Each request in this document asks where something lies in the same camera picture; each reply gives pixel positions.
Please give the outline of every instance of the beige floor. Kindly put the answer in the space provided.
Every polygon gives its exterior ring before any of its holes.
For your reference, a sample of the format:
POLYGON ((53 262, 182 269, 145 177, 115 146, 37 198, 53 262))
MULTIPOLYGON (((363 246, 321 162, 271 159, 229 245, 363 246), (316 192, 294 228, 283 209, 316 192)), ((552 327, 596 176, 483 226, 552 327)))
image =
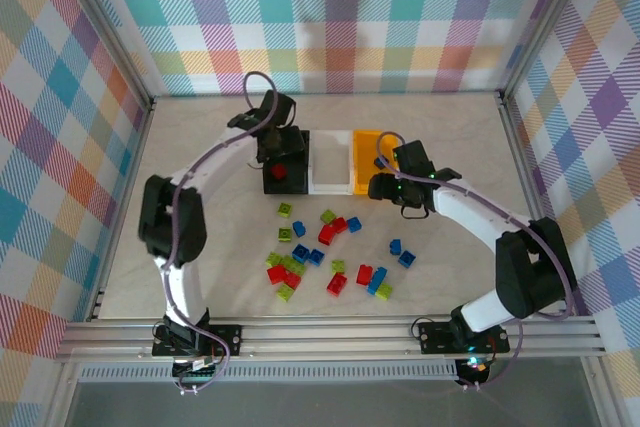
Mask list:
MULTIPOLYGON (((296 124, 306 129, 392 129, 407 140, 421 139, 437 168, 451 167, 505 207, 526 213, 515 166, 490 94, 300 96, 296 124)), ((101 318, 159 318, 164 312, 160 278, 137 239, 141 193, 152 174, 170 175, 208 148, 234 114, 246 110, 239 98, 161 100, 124 228, 101 318)), ((201 254, 202 289, 212 316, 291 314, 448 313, 493 288, 493 256, 475 237, 448 219, 403 220, 399 208, 360 196, 268 197, 261 173, 241 169, 205 208, 208 241, 201 254), (296 245, 277 241, 286 221, 276 215, 291 202, 291 220, 308 229, 307 247, 325 251, 324 263, 309 266, 295 295, 284 303, 265 274, 264 259, 296 245), (316 240, 326 208, 357 215, 357 234, 343 233, 325 248, 316 240), (417 255, 405 270, 388 251, 392 238, 417 255), (339 298, 327 294, 330 262, 344 259, 349 281, 339 298), (389 301, 368 295, 355 283, 361 263, 385 266, 393 287, 389 301)))

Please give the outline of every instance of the green lego brick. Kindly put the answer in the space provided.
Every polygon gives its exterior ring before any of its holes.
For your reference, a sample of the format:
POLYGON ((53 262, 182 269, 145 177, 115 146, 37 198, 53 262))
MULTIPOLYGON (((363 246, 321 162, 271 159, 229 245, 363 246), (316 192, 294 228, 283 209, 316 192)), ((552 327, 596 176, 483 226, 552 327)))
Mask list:
POLYGON ((280 217, 289 218, 291 215, 291 211, 293 210, 293 206, 291 204, 285 204, 284 202, 280 204, 278 208, 278 215, 280 217))
POLYGON ((331 273, 332 274, 344 274, 345 266, 344 260, 332 260, 331 261, 331 273))
POLYGON ((331 212, 329 209, 325 210, 320 216, 320 220, 322 220, 325 224, 330 224, 335 218, 336 214, 331 212))
POLYGON ((280 242, 291 242, 291 229, 278 229, 278 240, 280 242))
POLYGON ((287 284, 282 284, 278 289, 278 292, 276 292, 276 295, 280 297, 282 300, 284 300, 285 302, 289 302, 289 299, 291 298, 294 292, 295 290, 293 290, 287 284))
POLYGON ((300 277, 302 277, 304 273, 307 271, 307 266, 304 264, 301 264, 295 259, 291 259, 291 262, 289 262, 289 265, 285 265, 285 264, 283 265, 284 265, 284 268, 287 269, 289 272, 293 272, 294 274, 299 275, 300 277))
POLYGON ((383 282, 380 284, 380 287, 378 287, 378 290, 376 290, 376 297, 380 297, 382 300, 389 300, 392 290, 389 284, 383 282))
POLYGON ((280 261, 280 263, 282 265, 284 265, 284 268, 289 270, 289 267, 291 266, 291 263, 295 262, 295 259, 293 257, 291 257, 290 255, 285 255, 282 260, 280 261))
POLYGON ((271 252, 269 257, 267 257, 267 261, 265 262, 269 267, 275 267, 276 265, 282 263, 282 256, 276 254, 275 252, 271 252))

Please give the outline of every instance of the cable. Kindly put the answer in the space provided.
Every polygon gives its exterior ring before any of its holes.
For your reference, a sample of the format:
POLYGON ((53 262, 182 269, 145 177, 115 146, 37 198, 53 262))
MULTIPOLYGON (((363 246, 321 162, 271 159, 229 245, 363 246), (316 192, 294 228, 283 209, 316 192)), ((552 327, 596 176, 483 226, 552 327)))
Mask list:
MULTIPOLYGON (((378 159, 380 160, 380 162, 382 162, 382 164, 387 169, 389 169, 390 172, 392 172, 396 176, 396 178, 407 179, 413 182, 420 182, 423 184, 432 184, 440 187, 447 187, 456 192, 460 192, 465 197, 472 198, 476 202, 480 203, 481 205, 489 209, 491 212, 499 215, 500 217, 505 219, 507 222, 511 223, 512 225, 515 225, 516 227, 521 229, 523 232, 528 234, 540 246, 540 248, 544 251, 544 253, 547 254, 549 259, 551 260, 551 263, 553 264, 556 271, 558 272, 558 276, 562 281, 562 287, 564 288, 565 301, 567 303, 565 310, 559 315, 542 314, 542 313, 539 313, 538 315, 540 315, 541 317, 547 320, 556 320, 556 321, 564 320, 571 315, 575 302, 573 299, 573 294, 571 292, 571 285, 569 283, 567 274, 562 268, 562 264, 560 264, 560 260, 558 259, 556 254, 551 250, 551 248, 547 245, 547 243, 538 234, 536 234, 528 225, 525 225, 524 223, 520 222, 518 219, 513 218, 508 212, 504 211, 502 208, 495 205, 489 199, 486 199, 482 195, 474 192, 473 190, 466 189, 457 184, 445 182, 442 180, 431 179, 429 177, 417 177, 414 175, 409 175, 409 174, 400 172, 399 170, 394 168, 382 154, 382 148, 381 148, 382 139, 387 135, 394 136, 396 139, 398 139, 402 143, 402 145, 404 145, 406 142, 404 140, 404 137, 402 137, 400 134, 396 132, 391 132, 391 131, 382 132, 378 137, 378 140, 376 141, 376 151, 378 154, 378 159)), ((485 382, 483 384, 484 386, 491 385, 495 383, 497 380, 504 377, 507 374, 507 372, 511 370, 511 368, 513 367, 514 361, 520 355, 520 351, 522 350, 522 341, 524 340, 524 331, 522 327, 522 322, 520 322, 519 319, 514 319, 514 320, 517 322, 517 325, 518 325, 518 344, 513 351, 513 356, 509 359, 506 367, 502 371, 500 371, 498 375, 496 375, 493 379, 490 379, 487 382, 485 382)))
POLYGON ((435 322, 433 319, 430 319, 429 317, 424 317, 424 316, 423 316, 423 317, 418 317, 416 320, 414 320, 414 321, 413 321, 413 323, 411 324, 411 327, 409 327, 409 333, 410 333, 410 334, 411 334, 411 336, 412 336, 414 339, 416 339, 416 340, 420 340, 420 336, 419 336, 419 335, 414 334, 414 333, 413 333, 413 329, 414 329, 414 327, 416 326, 416 324, 417 324, 419 321, 421 321, 422 319, 426 319, 426 320, 428 320, 429 322, 435 322))
POLYGON ((172 237, 172 239, 171 239, 171 253, 169 254, 169 258, 167 259, 167 261, 161 267, 161 270, 162 270, 162 276, 161 276, 162 277, 162 286, 164 288, 165 297, 167 298, 167 305, 173 311, 173 313, 176 315, 176 317, 178 319, 180 319, 187 327, 191 328, 192 330, 198 332, 201 335, 204 335, 205 337, 210 338, 214 342, 217 342, 224 349, 224 358, 222 360, 222 362, 223 362, 222 365, 220 366, 220 368, 216 369, 216 373, 211 377, 211 379, 209 379, 204 384, 201 384, 200 386, 195 386, 194 385, 192 389, 188 390, 182 384, 182 379, 178 378, 177 385, 178 385, 178 388, 180 389, 180 392, 181 392, 182 395, 184 395, 186 392, 191 392, 193 394, 197 394, 201 390, 204 390, 207 387, 209 387, 220 375, 222 375, 222 373, 227 368, 227 365, 229 364, 229 358, 231 357, 231 350, 229 349, 229 345, 224 341, 224 339, 222 339, 221 337, 215 335, 212 332, 209 332, 207 330, 201 329, 197 325, 193 324, 189 320, 189 318, 178 308, 178 306, 176 305, 175 300, 173 298, 173 294, 171 292, 171 286, 169 284, 170 267, 176 261, 176 256, 178 255, 178 247, 180 245, 180 226, 179 226, 179 219, 180 219, 180 215, 179 215, 179 210, 180 210, 180 204, 179 204, 180 192, 182 191, 182 188, 184 187, 184 185, 193 177, 193 175, 196 173, 198 168, 204 162, 206 162, 213 154, 215 154, 216 152, 218 152, 221 149, 226 148, 230 144, 233 144, 234 142, 237 142, 238 140, 241 140, 241 139, 244 139, 245 137, 250 136, 251 134, 253 134, 254 132, 258 131, 259 129, 261 129, 262 127, 264 127, 265 125, 267 125, 271 121, 271 118, 274 116, 274 114, 276 113, 276 110, 278 108, 278 90, 276 89, 276 86, 273 83, 273 80, 271 80, 271 78, 268 75, 266 75, 266 74, 264 74, 262 72, 258 72, 258 71, 248 72, 244 76, 244 79, 242 81, 242 93, 244 94, 244 99, 245 99, 247 105, 250 108, 253 109, 254 107, 251 104, 251 100, 249 99, 249 92, 247 90, 247 81, 249 80, 249 78, 251 76, 254 76, 254 75, 260 76, 263 79, 265 79, 269 83, 269 85, 271 86, 271 89, 273 90, 273 104, 271 106, 271 110, 269 110, 269 114, 267 115, 267 117, 265 117, 265 119, 262 120, 257 125, 251 127, 249 130, 247 130, 245 132, 242 132, 241 134, 238 134, 235 137, 232 137, 232 138, 230 138, 228 140, 225 140, 225 141, 223 141, 223 142, 221 142, 219 144, 214 145, 211 149, 209 149, 204 154, 202 154, 202 156, 198 160, 196 160, 193 163, 193 165, 191 167, 189 167, 189 169, 182 176, 182 178, 180 179, 180 182, 178 182, 178 185, 176 186, 176 189, 175 189, 175 191, 173 193, 173 199, 172 199, 172 202, 171 202, 171 207, 172 207, 172 214, 171 214, 171 234, 172 234, 171 235, 171 237, 172 237))

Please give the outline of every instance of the checkered backdrop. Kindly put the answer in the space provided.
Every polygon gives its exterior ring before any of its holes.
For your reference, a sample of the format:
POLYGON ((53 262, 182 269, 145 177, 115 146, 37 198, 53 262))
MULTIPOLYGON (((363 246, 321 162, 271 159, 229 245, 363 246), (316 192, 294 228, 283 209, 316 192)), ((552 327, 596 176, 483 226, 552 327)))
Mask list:
POLYGON ((0 426, 35 423, 143 110, 77 0, 0 0, 0 426))
POLYGON ((104 0, 158 94, 494 90, 546 0, 104 0), (263 89, 251 85, 252 90, 263 89))
POLYGON ((640 425, 640 0, 570 0, 514 112, 640 425))

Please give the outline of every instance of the red lego brick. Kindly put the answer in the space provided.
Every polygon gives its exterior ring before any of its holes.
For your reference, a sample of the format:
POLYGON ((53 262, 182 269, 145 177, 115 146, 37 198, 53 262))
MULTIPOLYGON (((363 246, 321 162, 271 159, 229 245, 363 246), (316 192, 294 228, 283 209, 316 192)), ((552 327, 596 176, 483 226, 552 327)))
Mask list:
POLYGON ((344 220, 344 217, 337 217, 331 222, 331 227, 336 231, 336 234, 339 234, 347 230, 347 221, 344 220))
POLYGON ((287 269, 285 269, 282 264, 274 265, 270 269, 267 269, 267 275, 269 276, 269 280, 272 284, 277 284, 285 279, 287 276, 287 269))
POLYGON ((271 175, 276 180, 282 180, 287 176, 287 168, 284 164, 275 164, 271 167, 271 175))
POLYGON ((358 278, 356 279, 356 283, 360 285, 369 285, 371 282, 371 277, 373 277, 373 267, 370 265, 362 264, 360 266, 360 270, 358 271, 358 278))
POLYGON ((325 225, 318 234, 318 242, 324 245, 331 245, 334 235, 336 235, 336 231, 333 226, 331 224, 325 225))
POLYGON ((284 279, 284 283, 291 287, 293 290, 296 290, 298 285, 300 285, 300 281, 302 277, 298 274, 294 274, 293 272, 287 272, 287 276, 284 279))
POLYGON ((346 283, 347 278, 344 275, 336 274, 333 276, 333 279, 331 279, 331 282, 329 282, 329 285, 327 285, 327 292, 338 297, 346 283))

